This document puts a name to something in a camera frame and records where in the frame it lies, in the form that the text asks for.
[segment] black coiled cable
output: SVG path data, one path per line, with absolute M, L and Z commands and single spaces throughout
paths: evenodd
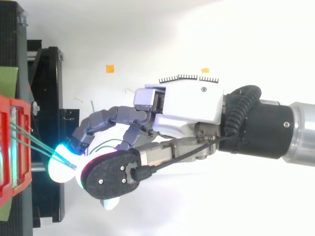
M 237 101 L 235 107 L 225 118 L 225 126 L 223 131 L 228 137 L 236 134 L 242 123 L 244 122 L 248 112 L 259 101 L 261 96 L 261 90 L 255 85 L 247 85 L 235 90 L 232 94 L 240 94 L 241 98 Z

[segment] black cylinder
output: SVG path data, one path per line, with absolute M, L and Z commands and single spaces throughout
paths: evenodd
M 222 133 L 225 117 L 240 97 L 238 94 L 226 96 L 226 110 L 221 121 Z M 294 118 L 290 107 L 259 101 L 248 113 L 240 131 L 229 140 L 222 141 L 219 150 L 278 159 L 289 149 L 293 128 Z

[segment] black connector plug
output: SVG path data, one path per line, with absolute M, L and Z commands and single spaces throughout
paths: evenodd
M 131 169 L 131 177 L 137 182 L 147 179 L 156 172 L 153 167 L 155 166 L 139 166 L 135 169 Z

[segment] orange sticker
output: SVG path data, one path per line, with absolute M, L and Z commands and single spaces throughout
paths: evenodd
M 106 65 L 106 73 L 114 73 L 114 65 Z
M 209 68 L 202 68 L 202 69 L 201 69 L 201 72 L 202 72 L 202 73 L 209 73 Z

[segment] comb-like serrated edge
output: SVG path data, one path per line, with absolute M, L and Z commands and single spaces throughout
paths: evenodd
M 185 74 L 180 74 L 178 75 L 179 80 L 197 80 L 198 75 L 185 75 Z
M 162 78 L 162 79 L 159 79 L 159 83 L 160 84 L 163 84 L 163 83 L 167 83 L 167 82 L 171 82 L 171 81 L 175 81 L 175 80 L 178 80 L 178 76 L 172 76 L 172 77 L 166 77 L 166 78 Z
M 209 78 L 209 77 L 201 77 L 201 76 L 199 76 L 199 80 L 200 81 L 211 82 L 211 83 L 216 83 L 216 84 L 219 83 L 219 79 L 217 79 L 217 78 Z

